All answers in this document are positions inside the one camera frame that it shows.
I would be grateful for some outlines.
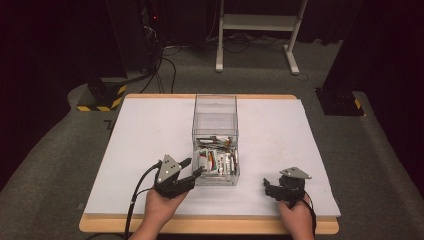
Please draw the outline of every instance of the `metal stand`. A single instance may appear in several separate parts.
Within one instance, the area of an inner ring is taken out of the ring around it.
[[[296,16],[268,16],[247,14],[224,14],[224,0],[221,0],[219,18],[218,49],[216,55],[216,71],[224,70],[223,35],[224,29],[238,30],[264,30],[264,31],[287,31],[292,32],[290,42],[284,45],[284,53],[287,56],[293,75],[299,74],[296,60],[293,56],[293,47],[302,23],[308,0],[302,0],[299,12]]]

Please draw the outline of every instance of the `black stand base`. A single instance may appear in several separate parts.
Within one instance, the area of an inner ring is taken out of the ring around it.
[[[121,103],[126,88],[127,85],[106,85],[104,96],[96,99],[87,87],[77,103],[77,108],[83,112],[116,110]]]
[[[333,116],[364,116],[361,104],[353,96],[353,94],[336,97],[332,91],[324,91],[321,88],[316,88],[318,100],[321,103],[322,110],[325,115]]]

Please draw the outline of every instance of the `hand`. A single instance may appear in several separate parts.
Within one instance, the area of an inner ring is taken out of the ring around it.
[[[130,239],[156,239],[162,227],[171,220],[187,194],[188,192],[185,192],[175,198],[168,199],[162,197],[154,189],[149,190],[144,206],[143,222]]]
[[[305,194],[304,200],[309,203],[309,197]],[[306,204],[297,201],[291,209],[284,202],[278,202],[283,225],[295,240],[314,239],[312,232],[312,216]]]

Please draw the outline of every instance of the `black cable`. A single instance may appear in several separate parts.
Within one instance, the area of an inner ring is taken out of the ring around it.
[[[214,17],[213,17],[213,24],[212,24],[212,27],[211,27],[211,31],[209,32],[209,35],[206,37],[206,40],[208,40],[208,38],[212,35],[213,29],[214,29],[215,23],[216,23],[217,13],[218,13],[218,0],[215,0],[215,14],[214,14]]]
[[[158,80],[159,92],[164,93],[165,91],[163,90],[162,78],[160,77],[159,72],[156,73],[156,79]]]
[[[234,8],[234,13],[238,12],[238,6],[239,6],[240,0],[237,1],[237,5]]]
[[[314,203],[312,202],[312,198],[309,196],[309,194],[305,191],[305,194],[308,195],[309,201],[311,201],[311,206],[309,206],[309,203],[305,201],[305,199],[301,199],[303,203],[306,204],[306,207],[309,209],[309,212],[311,213],[312,217],[312,234],[315,237],[315,230],[317,229],[317,215],[314,211]]]
[[[131,223],[131,217],[134,211],[135,202],[137,201],[138,196],[138,189],[140,188],[141,183],[143,182],[144,178],[149,174],[153,169],[160,168],[162,166],[162,162],[159,161],[155,165],[151,166],[147,171],[143,174],[143,176],[140,178],[140,181],[138,181],[137,186],[134,190],[133,196],[131,198],[130,207],[128,208],[128,214],[127,214],[127,221],[125,223],[125,240],[129,239],[129,232],[130,232],[130,223]]]
[[[286,39],[286,40],[284,40],[284,41],[282,41],[281,43],[278,43],[278,44],[276,44],[276,46],[278,46],[278,45],[284,45],[287,41],[289,41],[290,39]]]
[[[175,55],[175,54],[177,54],[177,53],[179,53],[179,52],[181,52],[181,50],[183,49],[183,47],[181,46],[181,44],[178,44],[178,50],[176,51],[176,52],[174,52],[174,53],[168,53],[168,54],[163,54],[164,56],[172,56],[172,55]]]
[[[167,58],[162,58],[162,59],[172,64],[172,67],[174,68],[174,76],[172,77],[172,86],[171,86],[171,93],[174,93],[175,75],[177,74],[177,68],[175,67],[175,64],[171,60]]]
[[[223,49],[225,51],[230,52],[230,53],[242,53],[242,52],[246,51],[249,48],[249,46],[250,46],[249,40],[247,38],[245,38],[245,37],[242,38],[242,39],[237,39],[237,38],[236,39],[230,39],[229,41],[232,42],[232,43],[234,43],[234,44],[245,45],[245,48],[243,48],[243,49],[241,49],[239,51],[233,51],[233,50],[230,50],[228,48],[223,47]]]
[[[147,188],[147,189],[144,189],[144,190],[142,190],[142,191],[138,192],[138,193],[137,193],[137,196],[138,196],[138,195],[140,195],[141,193],[144,193],[144,192],[149,191],[149,190],[152,190],[152,189],[154,189],[154,188]]]
[[[146,86],[144,86],[143,89],[141,89],[140,93],[143,93],[144,90],[146,90],[146,88],[149,86],[150,82],[152,81],[152,79],[155,77],[157,70],[155,70],[155,72],[153,73],[153,75],[150,77],[149,81],[147,82]]]
[[[278,46],[279,44],[274,44],[278,39],[274,38],[274,40],[272,40],[269,43],[254,43],[251,42],[250,46],[254,46],[254,47],[273,47],[273,46]]]

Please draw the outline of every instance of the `transparent drawer box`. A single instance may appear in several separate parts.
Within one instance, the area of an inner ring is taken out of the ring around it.
[[[236,185],[240,176],[237,97],[196,95],[192,134],[193,171],[203,168],[196,185]]]

